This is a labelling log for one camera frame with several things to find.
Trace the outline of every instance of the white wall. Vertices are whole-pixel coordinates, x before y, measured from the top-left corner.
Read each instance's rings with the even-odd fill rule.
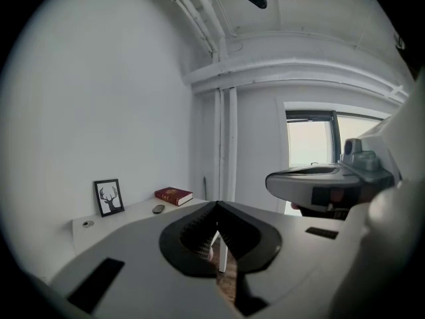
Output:
[[[193,183],[193,97],[206,64],[169,0],[48,0],[1,85],[1,217],[22,266],[49,279],[75,256],[70,221],[98,212],[92,182],[124,205]]]
[[[214,94],[195,97],[194,195],[214,201]],[[204,178],[207,197],[205,197]]]
[[[214,98],[207,94],[203,99],[203,141],[207,141],[213,138],[212,128],[207,124],[213,122]],[[386,100],[344,86],[335,88],[311,83],[239,87],[236,202],[270,211],[284,210],[284,203],[267,191],[265,178],[289,164],[288,143],[284,137],[286,127],[281,124],[286,104],[298,110],[338,110],[383,118],[398,109]],[[204,157],[203,169],[212,171],[212,159]]]

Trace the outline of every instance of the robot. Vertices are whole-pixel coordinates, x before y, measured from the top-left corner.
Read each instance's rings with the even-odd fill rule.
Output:
[[[217,201],[131,223],[54,278],[52,303],[99,318],[346,318],[377,306],[382,313],[383,298],[417,273],[420,258],[425,132],[412,125],[425,124],[423,81],[392,118],[347,140],[339,163],[266,178],[276,197],[343,216],[291,217]],[[368,186],[377,196],[359,203]],[[339,202],[334,188],[344,190]],[[217,230],[238,263],[234,306],[205,258]]]

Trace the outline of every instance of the white shelf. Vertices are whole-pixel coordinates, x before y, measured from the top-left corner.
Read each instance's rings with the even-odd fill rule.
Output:
[[[191,205],[204,202],[206,201],[201,199],[192,199],[184,205],[177,207],[154,197],[153,199],[127,206],[125,211],[115,215],[107,217],[92,215],[72,220],[72,235],[74,237],[74,248],[76,254],[81,254],[86,249],[89,249],[91,246],[107,237],[110,233],[124,225],[127,225],[128,223],[147,219],[153,216],[161,216],[161,214],[168,213],[170,211],[178,211],[180,208],[190,207]],[[156,205],[165,206],[165,209],[161,214],[155,215],[152,213],[152,209]],[[84,228],[82,225],[87,221],[93,221],[94,225],[89,228]]]

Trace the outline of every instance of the white pipe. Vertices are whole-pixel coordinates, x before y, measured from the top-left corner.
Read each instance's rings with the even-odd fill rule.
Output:
[[[214,244],[214,242],[217,240],[218,236],[220,235],[220,233],[217,231],[214,236],[212,237],[212,241],[211,241],[211,246]]]
[[[214,92],[214,191],[213,200],[220,198],[220,90]]]
[[[224,21],[226,22],[226,26],[227,26],[228,32],[230,33],[230,35],[232,35],[233,37],[237,38],[238,35],[233,30],[233,26],[232,26],[232,24],[230,23],[230,21],[229,21],[229,19],[227,17],[226,10],[224,9],[224,6],[223,6],[221,0],[216,0],[216,2],[217,2],[218,7],[221,10],[221,13],[223,14],[223,18],[224,18]]]
[[[224,93],[220,90],[220,195],[219,201],[224,199]]]
[[[225,38],[226,34],[223,31],[223,28],[221,27],[220,21],[217,17],[217,14],[215,13],[214,7],[211,4],[210,0],[199,0],[202,3],[202,6],[204,7],[205,13],[208,15],[209,19],[213,23],[219,38]]]
[[[236,88],[229,90],[229,141],[227,201],[234,202],[236,194],[236,168],[238,161],[238,95]]]
[[[184,6],[184,4],[182,4],[182,2],[180,0],[176,0],[175,2],[177,4],[177,6],[179,6],[181,8],[181,10],[184,12],[184,14],[186,14],[186,17],[188,18],[188,20],[193,25],[195,32],[198,34],[198,37],[202,40],[202,43],[204,44],[206,49],[210,53],[213,53],[214,52],[213,48],[211,47],[210,43],[207,41],[205,34],[203,33],[203,31],[199,27],[199,25],[196,23],[194,17],[190,14],[190,12],[187,10],[187,8]]]
[[[220,200],[224,198],[224,92],[220,90]],[[220,263],[218,270],[226,272],[228,248],[224,239],[220,239]]]
[[[204,93],[219,88],[226,90],[234,86],[246,86],[251,84],[260,84],[267,82],[280,82],[280,84],[308,84],[314,82],[322,86],[344,85],[345,88],[354,88],[357,92],[371,94],[376,97],[394,98],[398,102],[398,95],[391,95],[390,88],[375,80],[365,78],[364,76],[348,73],[344,70],[327,68],[326,66],[267,66],[254,70],[243,70],[230,74],[222,74],[214,78],[192,84],[194,94]]]
[[[184,4],[188,12],[191,14],[192,18],[194,18],[195,22],[198,24],[199,28],[202,30],[202,33],[205,35],[205,39],[210,44],[212,51],[217,52],[218,49],[217,49],[217,46],[215,45],[215,42],[213,41],[213,38],[211,37],[210,31],[207,29],[207,26],[205,26],[205,23],[202,20],[202,17],[197,11],[197,9],[195,8],[195,6],[191,3],[190,0],[180,0],[180,2]]]

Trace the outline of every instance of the red book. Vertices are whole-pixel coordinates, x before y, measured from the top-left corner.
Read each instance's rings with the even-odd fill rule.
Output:
[[[193,198],[193,193],[190,191],[180,190],[177,188],[165,188],[157,190],[155,197],[162,199],[165,202],[172,203],[176,206],[180,206]]]

